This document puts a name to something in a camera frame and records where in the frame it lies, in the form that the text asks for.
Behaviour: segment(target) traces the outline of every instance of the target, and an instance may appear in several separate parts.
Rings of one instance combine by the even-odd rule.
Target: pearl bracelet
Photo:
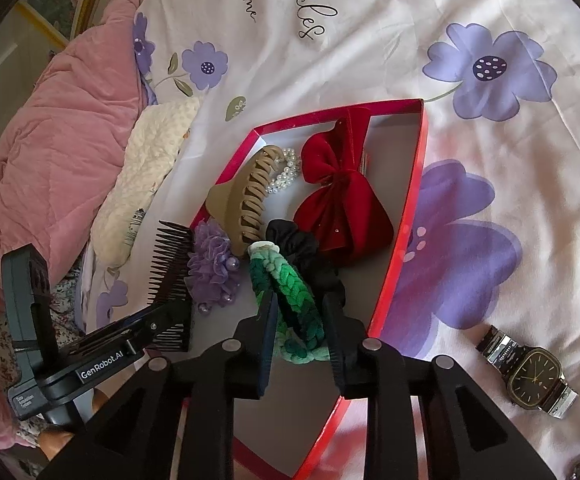
[[[277,158],[275,159],[275,162],[277,164],[284,162],[286,166],[266,187],[268,193],[278,193],[279,191],[283,191],[286,187],[290,186],[301,173],[301,160],[296,156],[294,149],[285,148],[282,151],[284,154],[283,158]]]

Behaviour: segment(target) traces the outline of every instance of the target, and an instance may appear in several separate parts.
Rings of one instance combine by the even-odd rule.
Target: wristwatch
[[[568,386],[558,359],[544,348],[520,345],[491,326],[477,350],[499,370],[512,401],[526,410],[563,418],[579,396]]]

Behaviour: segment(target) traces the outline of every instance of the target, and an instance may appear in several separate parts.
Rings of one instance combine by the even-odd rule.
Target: purple ruffled fabric
[[[239,261],[230,252],[230,238],[213,218],[195,228],[195,252],[190,253],[189,276],[185,279],[199,310],[234,301],[239,287]]]

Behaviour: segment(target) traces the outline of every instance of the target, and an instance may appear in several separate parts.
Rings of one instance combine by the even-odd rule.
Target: metal watch strap
[[[516,362],[528,351],[528,347],[520,345],[505,332],[491,326],[477,345],[477,350],[507,379]]]
[[[561,378],[550,396],[541,405],[541,409],[555,418],[563,418],[577,397],[579,394],[568,386],[564,378]]]

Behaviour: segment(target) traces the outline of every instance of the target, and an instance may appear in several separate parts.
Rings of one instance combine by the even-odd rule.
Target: red ribbon bow
[[[366,108],[349,108],[332,130],[310,137],[301,152],[305,181],[323,187],[299,206],[294,222],[314,234],[337,266],[383,249],[394,236],[388,214],[359,172],[370,116]]]

